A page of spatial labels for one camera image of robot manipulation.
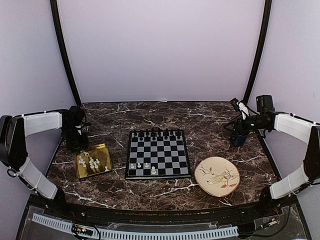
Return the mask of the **gold square tray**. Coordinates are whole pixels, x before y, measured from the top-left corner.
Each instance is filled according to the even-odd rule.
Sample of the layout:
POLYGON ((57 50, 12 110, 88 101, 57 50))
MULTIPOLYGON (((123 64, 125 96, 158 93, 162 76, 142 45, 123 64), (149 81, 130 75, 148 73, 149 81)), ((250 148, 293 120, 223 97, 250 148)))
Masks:
POLYGON ((78 179, 85 179, 110 172, 113 169, 107 144, 90 146, 75 155, 75 170, 78 179))

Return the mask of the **black grey chessboard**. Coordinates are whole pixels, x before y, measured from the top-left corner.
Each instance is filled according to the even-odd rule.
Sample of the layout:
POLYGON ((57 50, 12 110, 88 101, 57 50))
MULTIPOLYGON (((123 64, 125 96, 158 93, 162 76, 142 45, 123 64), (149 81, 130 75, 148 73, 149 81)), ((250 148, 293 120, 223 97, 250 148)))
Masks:
POLYGON ((182 129, 133 130, 128 137, 126 180, 183 179, 192 176, 182 129), (148 168, 145 168, 145 163, 149 163, 148 168), (151 174, 152 166, 155 166, 155 175, 151 174))

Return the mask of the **white chess king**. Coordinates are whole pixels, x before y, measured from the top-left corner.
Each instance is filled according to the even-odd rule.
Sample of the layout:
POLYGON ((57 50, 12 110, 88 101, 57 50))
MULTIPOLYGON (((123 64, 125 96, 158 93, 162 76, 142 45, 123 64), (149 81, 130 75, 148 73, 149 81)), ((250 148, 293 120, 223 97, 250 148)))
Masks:
POLYGON ((155 175, 157 173, 155 166, 151 167, 151 174, 155 175))

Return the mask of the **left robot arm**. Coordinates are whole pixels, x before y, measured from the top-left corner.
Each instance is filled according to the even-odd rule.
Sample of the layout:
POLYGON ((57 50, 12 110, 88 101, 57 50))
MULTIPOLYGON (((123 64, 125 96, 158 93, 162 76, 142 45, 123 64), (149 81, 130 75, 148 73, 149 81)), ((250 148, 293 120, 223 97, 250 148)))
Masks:
POLYGON ((27 137, 47 131, 61 130, 66 148, 73 153, 88 148, 88 135, 82 131, 86 114, 78 106, 0 118, 0 161, 11 178, 18 177, 43 198, 53 200, 51 210, 60 218, 67 218, 70 206, 62 199, 64 192, 32 163, 27 151, 27 137))

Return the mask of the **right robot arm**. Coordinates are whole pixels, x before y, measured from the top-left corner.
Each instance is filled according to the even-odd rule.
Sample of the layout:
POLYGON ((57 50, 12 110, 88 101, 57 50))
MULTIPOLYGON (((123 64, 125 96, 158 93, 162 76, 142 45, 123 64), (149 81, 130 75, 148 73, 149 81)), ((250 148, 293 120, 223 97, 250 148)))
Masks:
POLYGON ((275 200, 320 183, 320 125, 294 113, 276 111, 271 95, 256 97, 256 110, 252 110, 243 100, 230 101, 238 116, 223 127, 230 132, 230 142, 235 147, 243 146, 249 133, 262 131, 284 134, 304 146, 305 154, 301 165, 280 181, 267 186, 261 193, 261 201, 255 205, 255 213, 266 217, 275 208, 275 200))

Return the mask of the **dark blue mug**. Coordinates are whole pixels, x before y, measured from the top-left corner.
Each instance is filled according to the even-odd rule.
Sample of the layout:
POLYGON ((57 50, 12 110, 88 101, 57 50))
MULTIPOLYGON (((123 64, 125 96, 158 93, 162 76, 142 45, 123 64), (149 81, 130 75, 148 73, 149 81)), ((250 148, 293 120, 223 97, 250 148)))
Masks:
POLYGON ((235 147, 241 147, 245 144, 247 138, 248 138, 248 134, 241 135, 241 134, 232 133, 230 136, 230 142, 235 147))

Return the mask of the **cream plate with bird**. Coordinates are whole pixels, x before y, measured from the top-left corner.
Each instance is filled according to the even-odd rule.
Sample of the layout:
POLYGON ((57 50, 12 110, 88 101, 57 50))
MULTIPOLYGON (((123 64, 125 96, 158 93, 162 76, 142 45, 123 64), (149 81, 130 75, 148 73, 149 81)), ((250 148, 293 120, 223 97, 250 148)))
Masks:
POLYGON ((194 177, 202 190, 217 198, 230 195, 241 182, 237 167, 222 157, 201 161, 194 170, 194 177))

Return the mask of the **right black frame post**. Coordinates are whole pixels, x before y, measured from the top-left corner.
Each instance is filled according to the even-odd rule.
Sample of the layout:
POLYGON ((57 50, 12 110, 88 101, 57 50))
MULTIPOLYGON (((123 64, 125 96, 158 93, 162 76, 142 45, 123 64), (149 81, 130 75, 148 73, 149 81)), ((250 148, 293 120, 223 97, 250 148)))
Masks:
POLYGON ((252 93, 255 80, 258 74, 258 69, 260 66, 260 62, 261 62, 261 58, 262 58, 262 54, 265 46, 266 36, 268 32, 271 9, 272 9, 272 0, 265 0, 256 51, 255 51, 250 75, 248 78, 247 86, 243 96, 243 100, 245 103, 248 103, 250 100, 251 93, 252 93))

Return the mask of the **black frame post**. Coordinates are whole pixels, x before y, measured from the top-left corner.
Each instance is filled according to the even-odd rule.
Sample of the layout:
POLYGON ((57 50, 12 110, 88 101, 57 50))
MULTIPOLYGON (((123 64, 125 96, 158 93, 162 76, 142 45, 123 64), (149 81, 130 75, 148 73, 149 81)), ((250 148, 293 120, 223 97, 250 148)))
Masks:
POLYGON ((54 24, 54 29, 55 29, 55 34, 56 34, 56 39, 62 59, 62 63, 64 66, 64 70, 66 73, 66 77, 68 80, 68 84, 74 99, 74 102, 77 106, 82 105, 82 101, 79 95, 79 91, 76 86, 76 81, 72 72, 71 64, 69 61, 69 56, 67 53, 67 48, 64 40, 64 35, 63 35, 63 29, 61 25, 61 20, 60 20, 60 15, 59 15, 59 9, 58 9, 58 1, 57 0, 50 0, 50 8, 51 8, 51 15, 52 15, 52 20, 54 24))
POLYGON ((272 0, 265 0, 256 51, 255 51, 250 75, 248 78, 247 86, 243 96, 243 100, 245 103, 248 103, 250 100, 251 93, 252 93, 255 80, 258 74, 258 69, 260 66, 260 62, 261 62, 261 58, 262 58, 262 54, 265 46, 266 36, 268 32, 271 9, 272 9, 272 0))

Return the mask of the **left black frame post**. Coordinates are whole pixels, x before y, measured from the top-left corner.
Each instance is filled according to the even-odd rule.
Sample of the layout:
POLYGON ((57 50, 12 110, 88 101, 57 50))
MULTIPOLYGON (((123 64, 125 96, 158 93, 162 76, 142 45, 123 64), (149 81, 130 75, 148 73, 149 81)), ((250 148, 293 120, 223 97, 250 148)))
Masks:
POLYGON ((67 53, 67 48, 64 40, 64 35, 63 35, 63 29, 61 25, 61 20, 60 20, 60 15, 59 15, 59 9, 58 9, 58 1, 57 0, 50 0, 50 8, 51 8, 51 15, 52 15, 52 20, 54 24, 54 29, 55 29, 55 34, 56 34, 56 39, 62 59, 62 63, 64 66, 64 70, 66 73, 66 77, 68 80, 68 84, 74 99, 74 102, 77 106, 82 105, 82 101, 79 95, 79 91, 76 86, 76 81, 72 72, 71 64, 69 61, 69 56, 67 53))

